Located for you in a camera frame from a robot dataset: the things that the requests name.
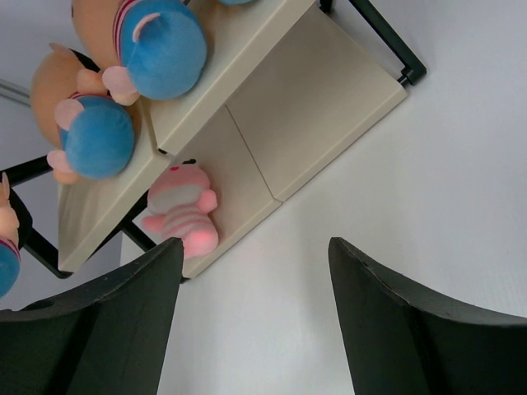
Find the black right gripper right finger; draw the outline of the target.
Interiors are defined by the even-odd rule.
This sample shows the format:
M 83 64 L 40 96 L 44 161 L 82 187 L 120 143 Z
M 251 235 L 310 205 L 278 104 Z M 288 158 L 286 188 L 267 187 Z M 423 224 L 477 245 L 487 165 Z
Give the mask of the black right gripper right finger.
M 329 241 L 356 394 L 524 394 L 526 320 L 467 304 Z

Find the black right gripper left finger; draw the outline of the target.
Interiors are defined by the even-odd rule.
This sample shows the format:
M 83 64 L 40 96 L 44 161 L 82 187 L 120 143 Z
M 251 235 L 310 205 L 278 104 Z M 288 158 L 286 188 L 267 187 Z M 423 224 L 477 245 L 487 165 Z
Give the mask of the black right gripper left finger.
M 3 394 L 155 394 L 183 268 L 168 239 L 134 261 L 1 312 Z

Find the peach doll blue pants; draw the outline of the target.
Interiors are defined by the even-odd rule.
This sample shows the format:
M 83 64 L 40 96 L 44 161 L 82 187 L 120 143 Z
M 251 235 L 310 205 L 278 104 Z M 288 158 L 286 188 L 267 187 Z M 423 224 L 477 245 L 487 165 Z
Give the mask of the peach doll blue pants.
M 201 77 L 208 41 L 181 1 L 76 0 L 71 9 L 74 30 L 117 103 L 174 99 Z
M 74 184 L 117 175 L 133 156 L 133 118 L 110 97 L 90 58 L 61 44 L 49 47 L 32 77 L 30 107 L 54 146 L 46 157 L 54 178 Z
M 1 297 L 9 292 L 20 272 L 19 227 L 20 222 L 10 201 L 11 188 L 6 173 L 1 179 Z

